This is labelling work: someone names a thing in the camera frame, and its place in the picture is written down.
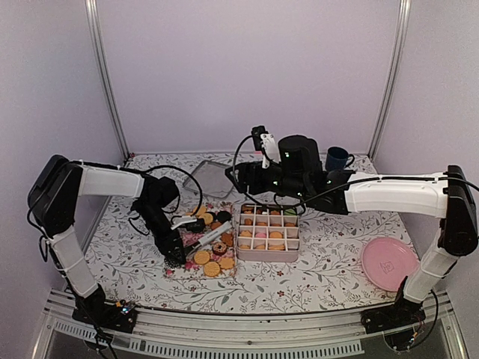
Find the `serving tray of cookies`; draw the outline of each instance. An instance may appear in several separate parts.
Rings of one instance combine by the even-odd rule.
[[[232,217],[233,206],[229,202],[203,205],[196,214],[197,218],[203,218],[205,229],[200,233],[189,232],[185,228],[180,229],[183,239],[183,247],[187,248],[195,244],[201,237],[211,233],[222,225],[220,218],[225,212]],[[219,277],[231,277],[236,274],[236,252],[234,247],[234,228],[221,234],[211,243],[199,248],[193,255],[188,256],[186,264],[181,267],[165,267],[164,276],[174,279],[208,279]]]
[[[295,209],[241,206],[237,225],[237,255],[241,260],[295,262],[299,255],[299,226]]]

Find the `dark blue mug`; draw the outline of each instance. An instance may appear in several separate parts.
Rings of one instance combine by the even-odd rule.
[[[349,167],[354,162],[354,155],[350,155],[344,148],[330,147],[328,149],[328,155],[326,156],[325,169],[327,171],[343,170]]]

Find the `plate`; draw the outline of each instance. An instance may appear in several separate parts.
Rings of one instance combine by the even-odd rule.
[[[369,242],[361,254],[366,277],[381,289],[397,292],[405,276],[419,265],[416,254],[400,240],[379,237]]]

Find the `floral tablecloth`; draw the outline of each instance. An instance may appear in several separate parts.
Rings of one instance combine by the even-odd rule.
[[[176,165],[192,171],[203,160],[228,163],[231,154],[140,155],[131,168]],[[257,160],[244,154],[239,162]],[[367,156],[356,156],[352,169],[375,173]],[[179,187],[185,175],[160,170]],[[271,202],[270,194],[258,199]],[[181,208],[197,203],[194,193],[181,189]],[[233,191],[227,201],[247,202]],[[364,212],[327,215],[312,209],[301,217],[302,248],[295,263],[260,263],[238,260],[235,277],[181,279],[165,277],[163,256],[151,236],[142,236],[128,223],[132,199],[112,198],[88,247],[86,258],[107,297],[125,298],[147,307],[220,313],[295,313],[347,309],[394,299],[375,287],[361,270],[361,249],[377,236],[392,236],[411,246],[397,213]]]

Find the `white wall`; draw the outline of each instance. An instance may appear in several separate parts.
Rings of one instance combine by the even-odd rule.
[[[26,196],[54,153],[120,162],[84,1],[3,1],[0,11],[0,358],[25,359],[51,286]],[[79,204],[82,236],[98,200]]]
[[[463,167],[479,183],[479,2],[413,1],[399,79],[376,166],[418,174]],[[476,203],[479,196],[475,194]],[[427,249],[437,221],[404,216]],[[479,358],[479,251],[460,260],[448,293],[471,358]]]
[[[99,1],[130,148],[231,151],[264,124],[366,153],[399,3]]]

